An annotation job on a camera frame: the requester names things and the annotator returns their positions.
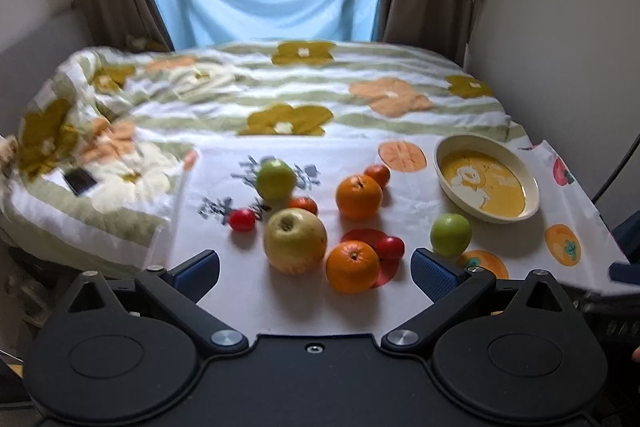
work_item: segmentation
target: duck illustration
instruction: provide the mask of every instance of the duck illustration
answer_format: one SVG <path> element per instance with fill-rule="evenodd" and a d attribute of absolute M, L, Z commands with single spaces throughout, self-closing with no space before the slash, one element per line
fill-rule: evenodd
<path fill-rule="evenodd" d="M 465 203 L 474 208 L 482 208 L 487 201 L 491 200 L 489 194 L 484 190 L 486 177 L 484 172 L 478 171 L 471 165 L 471 160 L 464 156 L 453 166 L 455 176 L 450 181 L 451 190 Z"/>

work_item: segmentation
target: green apple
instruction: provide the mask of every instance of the green apple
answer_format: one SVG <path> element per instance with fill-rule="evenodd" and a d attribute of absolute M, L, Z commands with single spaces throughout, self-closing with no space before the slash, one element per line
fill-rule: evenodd
<path fill-rule="evenodd" d="M 296 187 L 296 174 L 284 161 L 270 158 L 260 164 L 255 189 L 267 201 L 289 198 Z"/>
<path fill-rule="evenodd" d="M 460 214 L 442 214 L 431 227 L 431 246 L 443 257 L 457 257 L 471 243 L 471 224 Z"/>
<path fill-rule="evenodd" d="M 279 272 L 300 275 L 318 268 L 326 252 L 326 230 L 317 216 L 303 208 L 285 208 L 271 216 L 264 229 L 264 253 Z"/>

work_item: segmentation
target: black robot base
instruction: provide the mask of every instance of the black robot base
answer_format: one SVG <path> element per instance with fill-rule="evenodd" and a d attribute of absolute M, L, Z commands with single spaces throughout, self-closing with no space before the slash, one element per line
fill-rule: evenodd
<path fill-rule="evenodd" d="M 612 319 L 587 308 L 602 299 L 570 298 L 544 270 L 497 281 L 424 249 L 411 273 L 434 304 L 380 345 L 264 335 L 249 346 L 196 305 L 218 279 L 213 251 L 133 281 L 85 272 L 34 343 L 24 383 L 42 427 L 599 425 L 607 358 L 592 329 L 606 337 Z"/>

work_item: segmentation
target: bowl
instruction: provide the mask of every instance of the bowl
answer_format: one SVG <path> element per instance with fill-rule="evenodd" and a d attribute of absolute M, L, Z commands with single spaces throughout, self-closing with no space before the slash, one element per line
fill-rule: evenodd
<path fill-rule="evenodd" d="M 478 153 L 490 158 L 477 156 Z M 506 225 L 528 219 L 540 207 L 536 179 L 515 153 L 497 141 L 476 134 L 454 134 L 437 143 L 434 158 L 443 190 L 451 201 L 472 216 Z M 495 211 L 505 205 L 508 211 Z M 513 210 L 521 206 L 519 213 Z"/>

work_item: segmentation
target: floral comforter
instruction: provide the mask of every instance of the floral comforter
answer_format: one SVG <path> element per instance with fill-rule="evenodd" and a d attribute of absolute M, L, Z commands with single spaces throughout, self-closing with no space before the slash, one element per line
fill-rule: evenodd
<path fill-rule="evenodd" d="M 490 88 L 389 44 L 247 42 L 181 54 L 82 50 L 31 101 L 0 231 L 42 259 L 126 277 L 172 215 L 194 146 L 244 135 L 528 143 Z M 65 174 L 95 179 L 76 196 Z"/>

